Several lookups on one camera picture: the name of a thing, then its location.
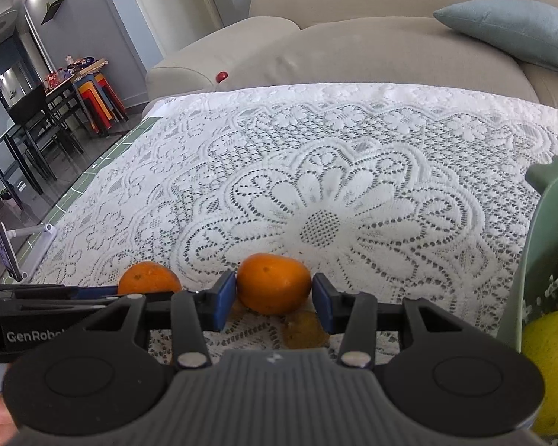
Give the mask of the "orange tangerine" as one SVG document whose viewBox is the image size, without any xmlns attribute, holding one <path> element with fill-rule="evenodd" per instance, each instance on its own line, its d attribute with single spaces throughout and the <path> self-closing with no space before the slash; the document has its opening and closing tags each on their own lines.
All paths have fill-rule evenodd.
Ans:
<svg viewBox="0 0 558 446">
<path fill-rule="evenodd" d="M 130 266 L 118 283 L 120 295 L 178 292 L 181 282 L 174 272 L 155 262 L 140 262 Z"/>
<path fill-rule="evenodd" d="M 286 315 L 300 309 L 312 287 L 309 270 L 299 261 L 272 254 L 254 254 L 237 271 L 237 296 L 262 315 Z"/>
</svg>

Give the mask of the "brown kiwi left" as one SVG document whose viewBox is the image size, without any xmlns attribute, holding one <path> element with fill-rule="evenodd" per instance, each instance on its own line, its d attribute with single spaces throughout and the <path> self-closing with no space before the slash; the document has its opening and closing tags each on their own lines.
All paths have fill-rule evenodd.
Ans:
<svg viewBox="0 0 558 446">
<path fill-rule="evenodd" d="M 323 330 L 314 312 L 299 310 L 285 316 L 282 340 L 289 349 L 324 348 L 330 336 Z"/>
</svg>

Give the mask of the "white lace tablecloth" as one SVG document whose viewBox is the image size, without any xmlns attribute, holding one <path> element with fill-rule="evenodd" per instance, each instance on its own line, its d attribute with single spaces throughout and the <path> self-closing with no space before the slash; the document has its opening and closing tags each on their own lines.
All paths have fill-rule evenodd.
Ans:
<svg viewBox="0 0 558 446">
<path fill-rule="evenodd" d="M 166 99 L 58 220 L 37 284 L 133 264 L 190 290 L 270 253 L 382 302 L 425 298 L 484 331 L 503 313 L 558 110 L 423 85 L 285 85 Z"/>
</svg>

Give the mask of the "yellow green pomelo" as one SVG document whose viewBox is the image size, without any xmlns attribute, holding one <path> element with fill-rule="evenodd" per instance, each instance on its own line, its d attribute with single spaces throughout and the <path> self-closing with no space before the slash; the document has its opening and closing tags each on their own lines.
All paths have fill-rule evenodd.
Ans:
<svg viewBox="0 0 558 446">
<path fill-rule="evenodd" d="M 522 331 L 521 351 L 540 370 L 544 399 L 533 425 L 539 436 L 558 435 L 558 311 L 527 324 Z"/>
</svg>

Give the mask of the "green fruit bowl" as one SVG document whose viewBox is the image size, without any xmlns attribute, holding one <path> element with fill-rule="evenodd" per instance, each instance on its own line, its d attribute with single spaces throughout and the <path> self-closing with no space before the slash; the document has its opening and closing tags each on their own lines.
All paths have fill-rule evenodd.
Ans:
<svg viewBox="0 0 558 446">
<path fill-rule="evenodd" d="M 525 325 L 558 310 L 558 156 L 533 164 L 526 182 L 540 200 L 500 320 L 497 338 L 521 349 Z"/>
</svg>

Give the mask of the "black dining chair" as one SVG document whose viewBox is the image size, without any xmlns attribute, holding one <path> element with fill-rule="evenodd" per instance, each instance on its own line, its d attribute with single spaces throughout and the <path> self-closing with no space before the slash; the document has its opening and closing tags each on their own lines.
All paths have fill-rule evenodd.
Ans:
<svg viewBox="0 0 558 446">
<path fill-rule="evenodd" d="M 49 109 L 46 89 L 42 84 L 36 85 L 28 94 L 18 99 L 8 113 L 13 122 L 21 127 L 26 153 L 44 177 L 57 179 L 43 153 L 52 144 L 56 144 L 65 153 L 68 148 L 84 153 L 66 122 L 58 121 Z"/>
</svg>

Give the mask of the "stacked colourful stools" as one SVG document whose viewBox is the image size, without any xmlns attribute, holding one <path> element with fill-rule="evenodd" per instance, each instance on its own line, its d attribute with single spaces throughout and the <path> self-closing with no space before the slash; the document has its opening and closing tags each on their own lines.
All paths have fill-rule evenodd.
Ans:
<svg viewBox="0 0 558 446">
<path fill-rule="evenodd" d="M 113 123 L 129 119 L 124 104 L 101 72 L 85 75 L 74 85 L 96 134 L 107 134 Z"/>
</svg>

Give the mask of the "small red object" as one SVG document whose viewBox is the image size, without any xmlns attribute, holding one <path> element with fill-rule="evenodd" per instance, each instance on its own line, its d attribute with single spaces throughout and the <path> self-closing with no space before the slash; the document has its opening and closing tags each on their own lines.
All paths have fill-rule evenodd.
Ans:
<svg viewBox="0 0 558 446">
<path fill-rule="evenodd" d="M 226 71 L 221 71 L 215 76 L 215 81 L 220 84 L 228 78 L 228 73 Z"/>
</svg>

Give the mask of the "beige sofa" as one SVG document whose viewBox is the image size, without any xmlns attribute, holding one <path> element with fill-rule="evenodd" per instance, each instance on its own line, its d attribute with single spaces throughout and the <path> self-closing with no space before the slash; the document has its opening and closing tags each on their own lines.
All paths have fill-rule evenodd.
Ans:
<svg viewBox="0 0 558 446">
<path fill-rule="evenodd" d="M 265 85 L 436 85 L 558 109 L 558 71 L 519 61 L 440 23 L 472 0 L 251 0 L 248 16 L 168 55 L 149 98 Z M 535 0 L 558 8 L 558 0 Z M 218 84 L 215 76 L 226 71 Z"/>
</svg>

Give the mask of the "cream door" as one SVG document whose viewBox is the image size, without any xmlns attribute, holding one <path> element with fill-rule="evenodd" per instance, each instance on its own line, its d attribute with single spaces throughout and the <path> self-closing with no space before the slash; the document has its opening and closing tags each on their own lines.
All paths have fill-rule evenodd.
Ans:
<svg viewBox="0 0 558 446">
<path fill-rule="evenodd" d="M 164 56 L 222 27 L 212 0 L 136 1 Z"/>
</svg>

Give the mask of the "light blue cushion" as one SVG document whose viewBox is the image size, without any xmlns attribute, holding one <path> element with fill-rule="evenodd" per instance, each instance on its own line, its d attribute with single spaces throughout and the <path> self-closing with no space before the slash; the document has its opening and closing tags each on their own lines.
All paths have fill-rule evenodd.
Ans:
<svg viewBox="0 0 558 446">
<path fill-rule="evenodd" d="M 558 8 L 535 0 L 472 0 L 436 10 L 445 26 L 519 61 L 558 71 Z"/>
</svg>

